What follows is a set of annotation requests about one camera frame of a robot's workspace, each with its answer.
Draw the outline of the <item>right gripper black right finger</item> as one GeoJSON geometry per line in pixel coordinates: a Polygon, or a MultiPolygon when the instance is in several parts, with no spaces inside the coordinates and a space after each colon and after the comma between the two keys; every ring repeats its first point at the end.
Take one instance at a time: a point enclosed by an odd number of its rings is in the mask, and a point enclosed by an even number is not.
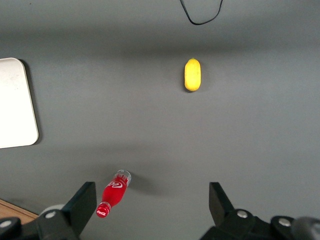
{"type": "Polygon", "coordinates": [[[214,222],[202,240],[272,240],[270,224],[232,205],[218,182],[209,184],[209,210],[214,222]]]}

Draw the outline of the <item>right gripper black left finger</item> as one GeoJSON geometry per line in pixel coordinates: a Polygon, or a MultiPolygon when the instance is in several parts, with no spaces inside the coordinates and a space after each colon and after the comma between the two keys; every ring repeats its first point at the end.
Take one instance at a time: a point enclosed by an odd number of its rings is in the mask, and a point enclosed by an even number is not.
{"type": "Polygon", "coordinates": [[[96,184],[85,182],[65,205],[48,207],[37,219],[40,240],[79,240],[97,206],[96,184]]]}

